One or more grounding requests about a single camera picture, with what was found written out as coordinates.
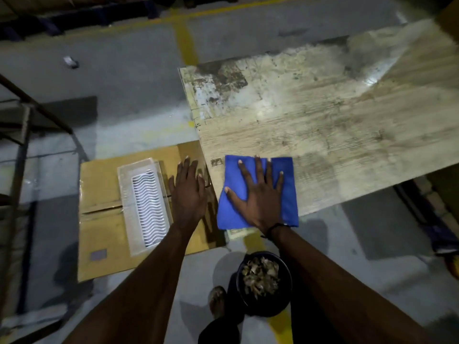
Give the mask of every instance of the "person's left hand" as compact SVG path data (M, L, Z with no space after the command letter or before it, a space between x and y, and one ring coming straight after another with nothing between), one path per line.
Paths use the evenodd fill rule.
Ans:
M172 196L172 218L174 224L187 237L191 237L200 219L204 217L207 206L207 193L202 175L196 177L198 161L190 165L188 156L177 166L177 178L169 179L169 191Z

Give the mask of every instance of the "person's right arm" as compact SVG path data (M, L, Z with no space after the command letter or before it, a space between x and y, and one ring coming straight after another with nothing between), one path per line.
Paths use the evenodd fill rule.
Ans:
M239 161L248 187L243 201L228 187L227 196L250 224L263 234L281 223L280 194L283 176L273 187L271 162L266 176L255 157L257 183ZM309 292L316 299L337 332L348 343L428 343L425 330L408 315L346 272L289 227L271 230L276 246L296 265Z

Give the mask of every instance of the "black bucket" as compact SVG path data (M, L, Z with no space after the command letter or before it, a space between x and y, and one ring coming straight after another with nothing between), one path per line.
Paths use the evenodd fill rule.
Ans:
M264 257L279 265L279 289L274 295L267 294L256 299L252 292L249 292L249 294L245 293L242 270L244 266L255 257ZM258 251L253 254L246 254L236 273L236 288L244 303L245 312L249 315L273 317L283 311L290 303L292 284L290 270L287 265L279 256L269 251Z

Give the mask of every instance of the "floor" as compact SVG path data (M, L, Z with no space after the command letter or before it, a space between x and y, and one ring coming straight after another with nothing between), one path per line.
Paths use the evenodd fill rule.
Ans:
M61 342L129 274L76 283L78 164L198 139L178 67L397 25L437 11L430 0L281 1L241 0L236 7L221 2L162 14L179 15L174 21L132 20L0 43L0 72L62 116L81 144L76 148L60 133L34 135L29 149L21 200L33 207L34 233L22 309L47 309L49 319L75 312L65 328L40 343ZM180 16L197 11L199 16ZM68 68L66 55L80 68ZM0 99L9 97L0 90ZM7 117L12 112L1 111ZM4 141L0 148L0 193L7 193L16 150ZM446 340L458 330L459 286L391 188L300 221L302 237L423 326ZM166 343L197 342L211 320L208 292L228 284L245 251L236 240L185 258ZM40 320L9 340L42 326ZM241 336L242 343L282 341L260 318L246 318Z

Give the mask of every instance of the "brown cardboard box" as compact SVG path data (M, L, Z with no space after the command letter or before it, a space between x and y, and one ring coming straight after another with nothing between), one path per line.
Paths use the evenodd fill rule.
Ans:
M118 184L118 167L153 158L160 163L167 188L167 179L176 174L177 164L185 156L198 159L198 172L203 173L208 192L206 215L193 233L186 254L225 245L224 233L217 229L217 199L209 181L199 141L86 162L80 169L78 281L135 268L147 256L140 254L131 257L129 252Z

